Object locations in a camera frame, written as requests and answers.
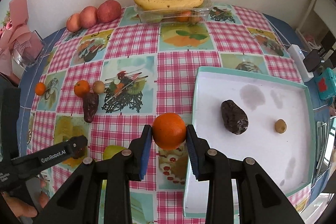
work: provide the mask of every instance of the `tablecloth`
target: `tablecloth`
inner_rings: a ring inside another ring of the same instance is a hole
[[[264,15],[226,4],[216,4],[206,23],[193,26],[142,24],[134,7],[126,7],[111,23],[65,31],[45,59],[40,81],[48,92],[33,99],[27,153],[64,136],[84,134],[89,141],[86,155],[95,160],[102,160],[107,145],[128,147],[159,114],[175,112],[190,123],[199,66],[248,70],[301,83]],[[79,80],[91,85],[102,80],[112,95],[123,99],[100,95],[98,112],[87,124],[82,100],[73,92]],[[144,180],[130,182],[134,223],[204,223],[183,216],[187,157],[184,145],[165,151],[152,143]],[[68,160],[46,170],[50,182],[44,190],[52,196],[79,163]],[[301,211],[309,196],[310,185],[288,198]]]

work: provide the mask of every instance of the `metal screw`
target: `metal screw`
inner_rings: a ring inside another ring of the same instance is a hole
[[[208,155],[210,155],[210,156],[216,156],[217,155],[217,150],[215,150],[215,149],[209,149],[208,150]]]
[[[85,165],[90,165],[93,162],[93,159],[91,157],[86,157],[83,159],[83,163]]]
[[[249,164],[249,165],[254,165],[255,164],[255,160],[252,159],[252,158],[246,158],[246,163]]]
[[[122,154],[123,156],[129,156],[131,153],[132,153],[132,151],[129,150],[129,149],[125,149],[125,150],[123,150],[123,151],[121,152],[121,154]]]

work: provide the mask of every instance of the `white power strip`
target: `white power strip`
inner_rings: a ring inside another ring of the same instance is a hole
[[[303,55],[300,47],[298,45],[292,44],[287,51],[291,58],[294,60],[303,82],[308,82],[310,79],[312,79],[314,75],[312,72],[307,71],[303,63],[305,56]]]

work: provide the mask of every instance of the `clear plastic box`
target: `clear plastic box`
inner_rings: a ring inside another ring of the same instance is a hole
[[[29,42],[31,47],[25,48],[22,53],[19,53],[15,48],[12,52],[12,59],[22,68],[25,68],[25,66],[32,67],[37,64],[39,58],[45,54],[48,48],[48,45],[45,44],[45,41],[36,30],[31,33]]]
[[[211,0],[204,0],[200,7],[192,9],[178,10],[143,10],[136,5],[135,12],[138,13],[142,23],[160,23],[160,22],[186,22],[198,24],[208,19],[210,10],[214,7]]]

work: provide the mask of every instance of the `finger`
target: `finger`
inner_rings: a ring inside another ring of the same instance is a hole
[[[9,198],[9,194],[7,192],[1,192],[1,195],[4,199]]]
[[[47,183],[43,179],[40,179],[40,183],[41,183],[41,188],[44,188],[47,185]]]
[[[48,201],[49,197],[47,196],[47,194],[41,191],[41,194],[38,197],[38,202],[41,205],[41,207],[44,208],[47,205]]]
[[[6,197],[6,203],[9,208],[12,210],[16,217],[25,216],[25,217],[36,217],[37,211],[34,207],[24,203],[18,198]]]

